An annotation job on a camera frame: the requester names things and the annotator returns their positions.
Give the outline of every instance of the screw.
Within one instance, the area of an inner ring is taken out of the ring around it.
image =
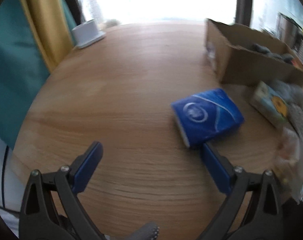
[[[243,172],[243,167],[236,166],[236,167],[234,168],[234,171],[236,171],[237,173],[242,173],[242,172]]]
[[[272,172],[271,170],[267,170],[267,171],[265,171],[265,174],[266,174],[267,176],[272,176],[272,175],[273,175],[273,172]]]
[[[68,165],[63,165],[60,167],[61,171],[69,171],[69,166]]]
[[[31,172],[31,175],[32,176],[37,176],[39,174],[39,170],[33,170],[32,172]]]

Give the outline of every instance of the blue tissue pack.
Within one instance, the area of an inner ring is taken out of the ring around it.
[[[221,88],[180,99],[171,107],[188,148],[238,128],[244,122],[237,106]]]

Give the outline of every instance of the yellow curtain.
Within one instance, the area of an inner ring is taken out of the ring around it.
[[[30,29],[51,73],[74,47],[61,0],[20,0]]]

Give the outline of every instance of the wood grain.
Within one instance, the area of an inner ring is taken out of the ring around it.
[[[203,24],[124,25],[75,49],[35,98],[16,142],[14,171],[24,182],[32,169],[56,171],[98,140],[104,157],[79,199],[99,229],[123,237],[154,220],[160,240],[195,239],[224,196],[198,152],[184,147],[170,103],[219,87],[203,40]],[[246,103],[243,87],[224,89],[246,121],[214,145],[233,164],[262,172],[277,133]]]

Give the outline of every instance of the white cup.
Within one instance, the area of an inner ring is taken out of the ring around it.
[[[84,22],[72,29],[77,47],[85,48],[105,37],[105,32],[98,29],[95,19]]]

